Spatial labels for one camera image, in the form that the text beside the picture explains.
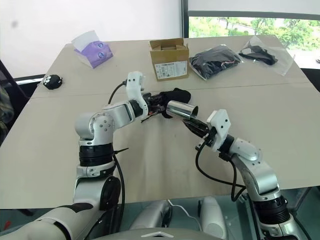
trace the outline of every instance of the window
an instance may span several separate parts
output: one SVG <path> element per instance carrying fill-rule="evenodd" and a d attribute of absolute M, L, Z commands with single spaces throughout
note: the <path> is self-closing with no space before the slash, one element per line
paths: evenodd
<path fill-rule="evenodd" d="M 276 35 L 301 68 L 320 69 L 320 21 L 262 17 L 189 17 L 189 37 Z"/>

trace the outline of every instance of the tabletop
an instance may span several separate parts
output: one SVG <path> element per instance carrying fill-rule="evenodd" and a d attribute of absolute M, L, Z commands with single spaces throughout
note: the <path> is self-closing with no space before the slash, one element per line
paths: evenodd
<path fill-rule="evenodd" d="M 273 35 L 259 37 L 271 47 L 282 46 Z M 184 43 L 189 47 L 189 55 L 194 56 L 221 44 L 238 53 L 249 39 L 250 36 L 187 38 Z M 47 75 L 58 74 L 62 77 L 63 87 L 48 91 L 45 86 L 39 85 L 32 98 L 110 94 L 132 71 L 140 71 L 145 75 L 143 87 L 149 92 L 170 91 L 175 87 L 192 90 L 308 82 L 295 63 L 286 76 L 281 76 L 265 71 L 262 63 L 257 63 L 255 67 L 247 64 L 252 62 L 250 60 L 244 60 L 244 64 L 239 64 L 236 69 L 218 74 L 209 81 L 203 81 L 190 68 L 188 78 L 156 81 L 148 40 L 113 41 L 109 45 L 114 56 L 91 69 L 78 60 L 73 45 L 67 44 L 47 72 Z M 118 92 L 125 93 L 125 89 L 121 88 Z"/>
<path fill-rule="evenodd" d="M 185 41 L 193 55 L 222 43 L 236 51 L 248 39 Z M 261 39 L 273 46 L 280 44 L 273 36 Z M 144 53 L 135 56 L 135 61 L 136 47 L 128 51 L 134 45 Z M 74 58 L 69 45 L 61 51 L 48 74 L 64 77 L 63 85 L 52 91 L 39 85 L 0 147 L 0 209 L 72 203 L 79 163 L 75 119 L 80 113 L 99 111 L 119 81 L 135 70 L 146 75 L 144 87 L 148 92 L 188 89 L 190 104 L 199 106 L 200 120 L 205 121 L 213 110 L 226 109 L 231 121 L 229 134 L 262 149 L 282 189 L 320 185 L 320 94 L 295 63 L 286 76 L 247 61 L 207 82 L 192 72 L 185 79 L 157 82 L 147 41 L 111 42 L 110 46 L 115 50 L 115 62 L 107 61 L 95 70 Z M 114 96 L 114 103 L 127 99 L 124 90 Z M 197 171 L 195 145 L 200 139 L 178 119 L 158 115 L 144 123 L 136 121 L 118 129 L 113 139 L 116 150 L 129 148 L 118 155 L 128 203 L 231 192 L 229 186 Z M 208 148 L 203 150 L 199 164 L 212 176 L 232 180 L 230 164 Z"/>

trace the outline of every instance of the tissue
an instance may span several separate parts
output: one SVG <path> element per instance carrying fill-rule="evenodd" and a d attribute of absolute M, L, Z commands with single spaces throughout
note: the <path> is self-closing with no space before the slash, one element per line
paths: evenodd
<path fill-rule="evenodd" d="M 93 69 L 113 56 L 109 45 L 100 41 L 94 30 L 85 32 L 71 42 L 80 61 Z"/>

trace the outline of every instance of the box label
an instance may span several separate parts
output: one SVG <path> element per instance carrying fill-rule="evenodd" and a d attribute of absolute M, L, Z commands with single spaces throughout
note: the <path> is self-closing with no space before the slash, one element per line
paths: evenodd
<path fill-rule="evenodd" d="M 187 74 L 187 61 L 174 61 L 155 64 L 158 79 L 180 77 Z"/>

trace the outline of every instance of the clear plastic bag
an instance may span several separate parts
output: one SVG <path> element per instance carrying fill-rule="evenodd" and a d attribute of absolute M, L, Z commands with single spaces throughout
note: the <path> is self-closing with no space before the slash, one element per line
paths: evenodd
<path fill-rule="evenodd" d="M 203 80 L 232 68 L 241 62 L 239 56 L 226 45 L 219 45 L 214 48 L 197 53 L 189 58 L 190 67 Z"/>
<path fill-rule="evenodd" d="M 268 65 L 268 63 L 265 63 L 258 59 L 254 59 L 253 60 L 254 63 L 260 64 L 261 66 L 269 68 L 270 70 L 273 70 L 274 72 L 282 76 L 287 74 L 287 72 L 292 66 L 292 63 L 294 62 L 295 56 L 291 57 L 290 54 L 287 52 L 287 50 L 285 50 L 283 47 L 265 45 L 257 36 L 253 36 L 244 45 L 244 47 L 240 52 L 242 52 L 243 54 L 254 53 L 253 47 L 256 47 L 256 46 L 259 46 L 263 50 L 266 50 L 266 53 L 268 53 L 269 55 L 274 56 L 275 63 L 272 65 Z"/>

